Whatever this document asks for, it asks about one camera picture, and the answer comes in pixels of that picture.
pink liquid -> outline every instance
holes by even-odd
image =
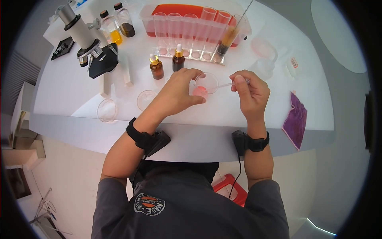
[[[208,92],[205,87],[203,86],[197,86],[194,91],[192,92],[194,96],[202,96],[205,99],[208,97]]]

black wrist strap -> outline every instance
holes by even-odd
[[[249,137],[247,134],[246,135],[246,144],[247,144],[247,149],[251,150],[252,152],[260,152],[263,151],[264,148],[268,145],[269,143],[269,133],[267,131],[267,138],[258,138],[258,139],[253,139]]]
[[[170,141],[170,137],[164,132],[155,132],[153,135],[147,132],[139,132],[133,126],[137,118],[132,118],[129,126],[126,128],[126,133],[135,141],[135,145],[144,150],[144,155],[151,156],[161,148],[166,146]]]
[[[252,152],[263,151],[269,143],[269,133],[267,131],[267,138],[265,139],[253,139],[241,130],[236,130],[232,133],[232,140],[239,156],[244,156],[246,150],[251,150]]]

gold dropper collar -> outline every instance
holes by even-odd
[[[180,52],[178,52],[178,51],[175,49],[175,57],[180,58],[180,57],[182,57],[182,56],[183,56],[183,49],[182,49]]]
[[[151,58],[150,58],[150,62],[151,62],[152,65],[158,65],[158,64],[159,64],[158,56],[157,56],[157,55],[154,55],[154,56],[155,56],[155,60],[153,61],[153,60],[151,60]]]

person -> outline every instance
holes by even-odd
[[[205,103],[202,96],[188,93],[190,81],[200,73],[186,68],[174,72],[134,121],[134,128],[153,134],[167,116]],[[247,119],[247,134],[266,138],[267,84],[247,70],[235,72],[230,79]],[[211,182],[219,163],[157,162],[142,160],[143,153],[126,132],[108,152],[98,184],[92,239],[289,238],[280,188],[272,180],[269,145],[260,152],[245,152],[249,192],[244,207],[214,192]],[[130,202],[128,177],[134,189]]]

dropper pipette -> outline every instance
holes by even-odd
[[[225,87],[225,86],[232,86],[232,85],[235,85],[235,82],[231,82],[231,83],[227,83],[227,84],[224,84],[224,85],[220,85],[220,86],[217,86],[217,87],[210,88],[210,89],[208,89],[208,92],[215,92],[218,88]]]

